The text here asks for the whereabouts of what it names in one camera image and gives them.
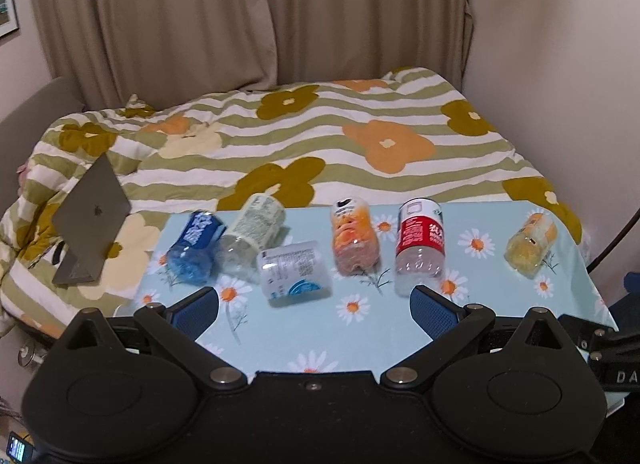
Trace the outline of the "orange dragon label cup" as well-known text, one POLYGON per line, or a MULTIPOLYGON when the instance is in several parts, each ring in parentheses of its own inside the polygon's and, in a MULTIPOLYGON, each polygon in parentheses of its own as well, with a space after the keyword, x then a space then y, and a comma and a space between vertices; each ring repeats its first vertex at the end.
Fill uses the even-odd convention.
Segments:
POLYGON ((373 269, 380 260, 380 244, 369 205, 355 196, 339 199, 331 207, 330 220, 337 271, 351 275, 373 269))

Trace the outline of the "yellow label clear cup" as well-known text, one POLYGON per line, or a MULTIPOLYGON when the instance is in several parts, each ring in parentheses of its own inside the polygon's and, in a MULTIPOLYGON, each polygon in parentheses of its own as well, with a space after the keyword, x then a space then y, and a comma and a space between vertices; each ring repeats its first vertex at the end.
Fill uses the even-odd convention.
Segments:
POLYGON ((506 243, 504 259, 529 279, 538 273, 558 237, 558 228, 548 213, 533 213, 506 243))

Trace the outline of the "beige curtain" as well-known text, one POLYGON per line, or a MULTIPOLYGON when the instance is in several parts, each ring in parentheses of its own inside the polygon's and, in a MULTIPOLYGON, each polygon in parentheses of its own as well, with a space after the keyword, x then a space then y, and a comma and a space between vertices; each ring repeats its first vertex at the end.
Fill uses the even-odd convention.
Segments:
POLYGON ((465 70, 468 0, 32 0, 50 71, 88 107, 208 92, 465 70))

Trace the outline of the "daisy print blue tablecloth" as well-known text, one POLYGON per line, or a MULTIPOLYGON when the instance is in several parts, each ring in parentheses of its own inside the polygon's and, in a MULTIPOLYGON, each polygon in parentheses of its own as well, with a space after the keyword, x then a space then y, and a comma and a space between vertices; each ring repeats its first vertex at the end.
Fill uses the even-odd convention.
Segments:
MULTIPOLYGON (((458 306, 478 302, 501 317, 523 317, 541 306, 554 315, 614 325, 566 228, 558 228, 550 259, 533 279, 504 260, 508 239, 541 210, 528 202, 444 205, 446 260, 439 291, 458 306)), ((412 320, 408 298, 396 291, 398 208, 378 205, 371 213, 381 263, 369 273, 342 276, 334 267, 329 208, 287 210, 282 241, 317 242, 329 291, 271 302, 257 284, 213 275, 209 284, 219 296, 217 319, 196 341, 248 377, 258 371, 380 375, 422 348, 430 340, 412 320)))

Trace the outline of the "grey bed headboard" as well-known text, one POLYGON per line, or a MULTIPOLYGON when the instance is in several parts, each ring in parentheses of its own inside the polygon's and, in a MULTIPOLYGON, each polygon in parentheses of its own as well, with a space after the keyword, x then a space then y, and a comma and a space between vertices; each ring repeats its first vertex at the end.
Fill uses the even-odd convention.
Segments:
POLYGON ((73 81, 53 79, 1 120, 1 212, 17 199, 17 168, 28 161, 43 133, 58 118, 82 112, 85 101, 73 81))

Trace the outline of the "red label clear cup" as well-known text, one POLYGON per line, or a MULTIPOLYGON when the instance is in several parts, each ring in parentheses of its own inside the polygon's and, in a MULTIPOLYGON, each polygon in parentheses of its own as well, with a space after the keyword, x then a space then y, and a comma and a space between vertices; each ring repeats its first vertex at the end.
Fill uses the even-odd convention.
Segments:
POLYGON ((409 297, 416 285, 439 289, 445 265, 442 207, 433 199, 416 197, 398 213, 395 255, 395 291, 409 297))

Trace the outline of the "grey laptop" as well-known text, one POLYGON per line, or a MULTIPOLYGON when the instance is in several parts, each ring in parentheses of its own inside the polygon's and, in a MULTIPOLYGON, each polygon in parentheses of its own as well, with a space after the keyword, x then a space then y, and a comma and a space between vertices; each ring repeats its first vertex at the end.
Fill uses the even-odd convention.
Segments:
POLYGON ((108 157, 102 154, 52 217, 52 225, 67 247, 53 283, 72 285, 99 280, 130 209, 108 157))

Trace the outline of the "striped floral bed quilt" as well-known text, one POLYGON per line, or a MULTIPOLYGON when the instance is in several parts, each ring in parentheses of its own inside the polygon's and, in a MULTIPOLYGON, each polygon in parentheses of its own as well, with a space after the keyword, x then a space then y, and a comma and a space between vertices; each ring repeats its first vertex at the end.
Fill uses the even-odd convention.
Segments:
POLYGON ((20 193, 1 216, 1 326, 58 337, 75 313, 127 305, 172 213, 237 210, 255 193, 288 208, 357 195, 371 205, 527 201, 575 241, 582 225, 552 184, 436 72, 209 93, 157 110, 66 110, 17 161, 20 193), (130 216, 94 284, 56 285, 66 249, 53 225, 64 198, 106 157, 130 216))

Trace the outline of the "framed wall picture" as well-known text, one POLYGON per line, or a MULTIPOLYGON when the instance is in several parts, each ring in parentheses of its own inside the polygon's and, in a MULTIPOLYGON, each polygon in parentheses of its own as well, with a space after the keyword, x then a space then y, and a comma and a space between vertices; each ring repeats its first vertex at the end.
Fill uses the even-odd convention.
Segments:
POLYGON ((0 39, 20 28, 14 0, 0 0, 0 39))

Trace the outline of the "small lit device screen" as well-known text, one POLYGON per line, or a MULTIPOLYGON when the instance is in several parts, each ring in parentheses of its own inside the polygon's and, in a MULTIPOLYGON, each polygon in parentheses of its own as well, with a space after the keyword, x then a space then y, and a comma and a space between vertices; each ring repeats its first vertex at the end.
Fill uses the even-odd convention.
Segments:
POLYGON ((36 449, 24 437, 10 432, 6 442, 6 455, 12 463, 28 464, 36 456, 36 449))

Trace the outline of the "pale green label cup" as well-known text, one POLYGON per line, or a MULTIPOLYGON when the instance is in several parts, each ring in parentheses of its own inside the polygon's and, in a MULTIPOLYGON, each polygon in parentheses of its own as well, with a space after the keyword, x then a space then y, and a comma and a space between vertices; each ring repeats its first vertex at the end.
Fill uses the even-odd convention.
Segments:
POLYGON ((250 195, 218 242, 216 260, 221 273, 257 283, 257 256, 276 241, 285 210, 271 195, 250 195))

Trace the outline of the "white blue label cup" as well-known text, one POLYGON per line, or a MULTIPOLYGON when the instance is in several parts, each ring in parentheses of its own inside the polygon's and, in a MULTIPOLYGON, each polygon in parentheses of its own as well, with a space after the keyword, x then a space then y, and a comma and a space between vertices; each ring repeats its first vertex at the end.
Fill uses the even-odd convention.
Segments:
POLYGON ((317 241, 262 250, 256 262, 262 294, 273 306, 331 295, 329 270, 317 241))

